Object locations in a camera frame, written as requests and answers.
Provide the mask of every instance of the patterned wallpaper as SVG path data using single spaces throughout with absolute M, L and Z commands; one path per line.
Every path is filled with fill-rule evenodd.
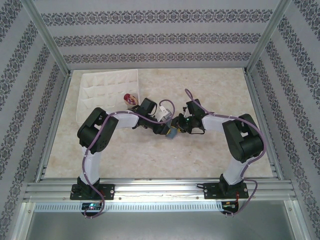
M 319 13 L 315 1 L 293 1 L 251 75 L 311 239 L 320 239 Z
M 35 180 L 64 76 L 21 3 L 0 3 L 0 240 Z
M 72 3 L 35 1 L 71 69 L 245 67 L 278 0 Z

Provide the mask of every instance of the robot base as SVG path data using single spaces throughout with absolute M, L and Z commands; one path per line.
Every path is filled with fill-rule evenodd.
M 100 179 L 93 186 L 102 193 L 105 200 L 113 200 L 115 196 L 114 184 L 100 184 Z M 101 197 L 87 184 L 77 179 L 77 184 L 73 184 L 70 194 L 71 200 L 101 200 Z
M 203 189 L 204 199 L 235 199 L 237 192 L 239 193 L 239 199 L 249 198 L 247 184 L 241 181 L 235 185 L 229 185 L 223 174 L 220 176 L 220 182 L 209 182 L 197 184 L 196 186 Z

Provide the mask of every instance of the marble floor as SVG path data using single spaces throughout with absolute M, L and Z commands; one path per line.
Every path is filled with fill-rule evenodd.
M 46 178 L 76 178 L 83 159 L 76 123 L 77 101 L 82 74 L 108 70 L 75 70 L 63 107 L 46 169 Z M 156 103 L 170 99 L 176 114 L 189 101 L 188 88 L 201 105 L 212 112 L 239 116 L 250 114 L 257 123 L 241 68 L 139 69 L 140 99 Z M 174 139 L 154 135 L 138 127 L 117 129 L 102 152 L 102 178 L 209 178 L 219 177 L 231 159 L 224 134 L 180 133 Z M 246 177 L 272 177 L 267 155 L 253 163 Z

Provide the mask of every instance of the enclosure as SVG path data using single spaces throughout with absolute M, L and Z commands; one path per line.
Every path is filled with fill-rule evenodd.
M 320 239 L 319 0 L 0 5 L 0 239 Z M 139 127 L 102 154 L 106 212 L 80 214 L 82 76 L 129 69 L 142 99 L 170 99 L 176 114 L 188 88 L 209 111 L 252 116 L 267 151 L 245 174 L 258 189 L 243 212 L 224 217 L 197 188 L 230 162 L 222 133 Z

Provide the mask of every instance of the beige floor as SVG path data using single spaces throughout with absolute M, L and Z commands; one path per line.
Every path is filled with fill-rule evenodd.
M 82 74 L 106 70 L 75 70 L 49 158 L 46 178 L 76 178 L 82 151 L 77 138 L 76 110 Z M 139 69 L 141 99 L 170 99 L 177 113 L 189 98 L 188 88 L 209 111 L 239 116 L 248 113 L 257 123 L 246 81 L 240 68 Z M 102 178 L 207 178 L 227 168 L 229 153 L 224 134 L 180 133 L 170 140 L 139 127 L 117 129 L 102 152 Z M 253 163 L 247 177 L 272 177 L 267 155 Z

